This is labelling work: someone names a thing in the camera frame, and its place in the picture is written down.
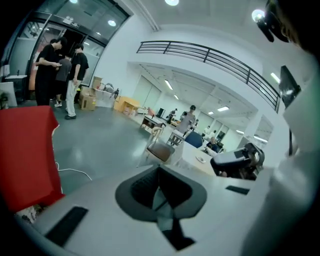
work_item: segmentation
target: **white pants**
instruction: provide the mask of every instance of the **white pants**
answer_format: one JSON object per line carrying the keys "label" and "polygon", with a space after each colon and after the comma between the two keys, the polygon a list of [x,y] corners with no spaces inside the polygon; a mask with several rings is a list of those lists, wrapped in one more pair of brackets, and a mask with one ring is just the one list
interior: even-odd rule
{"label": "white pants", "polygon": [[74,117],[76,115],[74,100],[77,93],[77,89],[82,81],[78,80],[78,85],[74,84],[73,80],[68,83],[68,89],[66,91],[66,111],[68,111],[69,117]]}

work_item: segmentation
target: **cardboard box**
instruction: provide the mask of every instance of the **cardboard box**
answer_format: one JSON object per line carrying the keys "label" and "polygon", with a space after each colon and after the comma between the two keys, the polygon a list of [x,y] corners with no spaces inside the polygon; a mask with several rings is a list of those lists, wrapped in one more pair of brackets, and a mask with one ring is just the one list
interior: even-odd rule
{"label": "cardboard box", "polygon": [[92,82],[92,88],[93,89],[99,89],[99,87],[101,85],[101,81],[102,81],[101,77],[94,76],[93,77],[93,82]]}
{"label": "cardboard box", "polygon": [[95,110],[96,91],[92,88],[82,86],[79,96],[79,105],[82,110]]}

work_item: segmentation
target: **white cable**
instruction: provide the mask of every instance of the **white cable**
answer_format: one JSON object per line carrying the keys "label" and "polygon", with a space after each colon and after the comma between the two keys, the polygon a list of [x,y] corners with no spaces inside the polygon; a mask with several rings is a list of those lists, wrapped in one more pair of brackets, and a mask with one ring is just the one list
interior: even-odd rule
{"label": "white cable", "polygon": [[75,169],[71,169],[71,168],[59,170],[59,163],[55,162],[55,164],[57,165],[58,172],[67,171],[67,170],[75,171],[75,172],[78,172],[78,173],[85,174],[90,179],[90,181],[92,181],[92,178],[90,178],[90,176],[88,174],[86,174],[84,171],[75,170]]}

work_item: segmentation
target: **sneaker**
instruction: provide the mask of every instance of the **sneaker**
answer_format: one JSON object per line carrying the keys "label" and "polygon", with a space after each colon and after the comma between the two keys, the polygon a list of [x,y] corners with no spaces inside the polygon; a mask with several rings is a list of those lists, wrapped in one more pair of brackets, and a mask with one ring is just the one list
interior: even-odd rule
{"label": "sneaker", "polygon": [[62,107],[61,101],[60,101],[60,102],[57,101],[56,104],[54,104],[54,106],[55,106],[56,108]]}
{"label": "sneaker", "polygon": [[74,116],[66,115],[66,116],[64,117],[64,119],[66,119],[66,120],[71,120],[71,119],[76,119],[76,118],[77,118],[76,115],[74,115]]}

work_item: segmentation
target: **metal railing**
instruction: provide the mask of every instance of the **metal railing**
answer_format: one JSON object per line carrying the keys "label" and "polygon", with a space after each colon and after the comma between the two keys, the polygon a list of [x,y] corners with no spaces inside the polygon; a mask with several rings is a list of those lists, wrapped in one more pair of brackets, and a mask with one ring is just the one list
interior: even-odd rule
{"label": "metal railing", "polygon": [[254,69],[222,51],[190,42],[143,41],[136,53],[169,54],[215,66],[250,86],[278,112],[280,95],[271,84]]}

